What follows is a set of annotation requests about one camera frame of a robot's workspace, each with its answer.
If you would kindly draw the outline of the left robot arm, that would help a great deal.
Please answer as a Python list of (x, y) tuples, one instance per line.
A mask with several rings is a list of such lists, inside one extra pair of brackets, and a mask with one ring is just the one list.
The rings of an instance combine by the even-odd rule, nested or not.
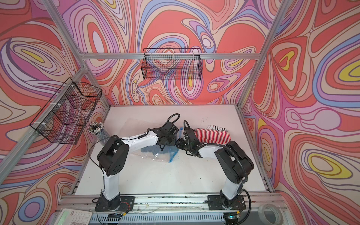
[(149, 128), (143, 134), (133, 137), (117, 135), (103, 138), (106, 141), (97, 155), (98, 167), (103, 173), (103, 184), (100, 196), (93, 199), (95, 212), (128, 213), (133, 210), (134, 196), (123, 196), (119, 191), (119, 173), (124, 169), (128, 154), (140, 152), (140, 156), (172, 162), (178, 153), (175, 142), (179, 129), (174, 124), (180, 118), (179, 113), (171, 115), (158, 128)]

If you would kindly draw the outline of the white keypad device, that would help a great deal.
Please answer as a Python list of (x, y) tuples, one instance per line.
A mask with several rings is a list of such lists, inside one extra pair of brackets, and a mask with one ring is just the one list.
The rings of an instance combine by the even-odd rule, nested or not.
[(54, 225), (88, 225), (92, 212), (63, 209), (56, 218)]

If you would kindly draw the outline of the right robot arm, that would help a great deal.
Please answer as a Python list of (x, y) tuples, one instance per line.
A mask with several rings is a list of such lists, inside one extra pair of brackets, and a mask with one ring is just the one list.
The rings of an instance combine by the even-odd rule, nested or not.
[(226, 144), (200, 142), (186, 120), (183, 122), (183, 128), (184, 137), (178, 139), (175, 145), (188, 156), (216, 159), (226, 176), (226, 182), (219, 194), (208, 196), (209, 209), (246, 209), (242, 192), (248, 192), (243, 187), (255, 168), (250, 157), (235, 141)]

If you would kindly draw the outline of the black white striped tank top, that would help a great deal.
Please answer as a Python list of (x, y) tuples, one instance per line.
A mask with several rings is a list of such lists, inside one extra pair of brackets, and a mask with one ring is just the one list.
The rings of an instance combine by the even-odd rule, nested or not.
[(209, 126), (207, 127), (207, 129), (217, 130), (217, 131), (227, 131), (225, 128), (219, 127), (219, 126), (215, 126), (215, 125), (209, 125)]

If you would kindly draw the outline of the cup of pens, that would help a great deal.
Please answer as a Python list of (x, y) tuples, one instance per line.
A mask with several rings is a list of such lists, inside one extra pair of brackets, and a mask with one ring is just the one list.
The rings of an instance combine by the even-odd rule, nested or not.
[(107, 141), (109, 139), (109, 135), (105, 131), (102, 122), (93, 122), (88, 126), (88, 131), (90, 134), (94, 135), (98, 141)]

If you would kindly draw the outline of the red white striped shirt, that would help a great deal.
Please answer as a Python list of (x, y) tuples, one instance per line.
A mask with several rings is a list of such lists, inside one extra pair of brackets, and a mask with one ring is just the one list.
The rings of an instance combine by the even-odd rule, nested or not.
[(203, 143), (227, 144), (231, 141), (230, 133), (226, 130), (196, 128), (195, 134)]

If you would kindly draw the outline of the clear tape roll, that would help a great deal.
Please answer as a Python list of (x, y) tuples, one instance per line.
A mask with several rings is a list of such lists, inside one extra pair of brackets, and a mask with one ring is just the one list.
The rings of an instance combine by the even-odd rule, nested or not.
[(264, 225), (282, 225), (284, 217), (279, 207), (273, 204), (264, 204), (258, 208), (259, 219)]

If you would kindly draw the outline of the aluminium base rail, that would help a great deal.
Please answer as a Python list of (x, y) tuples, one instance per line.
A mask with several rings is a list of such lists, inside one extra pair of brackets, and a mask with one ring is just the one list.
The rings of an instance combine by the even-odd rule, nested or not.
[(61, 199), (54, 218), (63, 209), (92, 212), (88, 225), (264, 225), (259, 219), (258, 208), (264, 204), (273, 204), (280, 208), (283, 225), (293, 225), (294, 221), (283, 197), (274, 193), (242, 193), (246, 209), (210, 210), (207, 203), (211, 193), (134, 195), (133, 210), (124, 213), (95, 212), (94, 195), (66, 196)]

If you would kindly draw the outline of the clear vacuum bag blue zipper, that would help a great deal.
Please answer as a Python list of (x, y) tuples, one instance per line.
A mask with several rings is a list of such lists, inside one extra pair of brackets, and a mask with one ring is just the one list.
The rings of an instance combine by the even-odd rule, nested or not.
[[(122, 138), (139, 136), (145, 133), (148, 128), (160, 127), (160, 123), (153, 123), (149, 121), (142, 121), (138, 119), (128, 119), (120, 130)], [(137, 156), (142, 159), (171, 163), (179, 149), (176, 146), (164, 146), (163, 150), (159, 145), (143, 147), (138, 150), (130, 150), (129, 155)]]

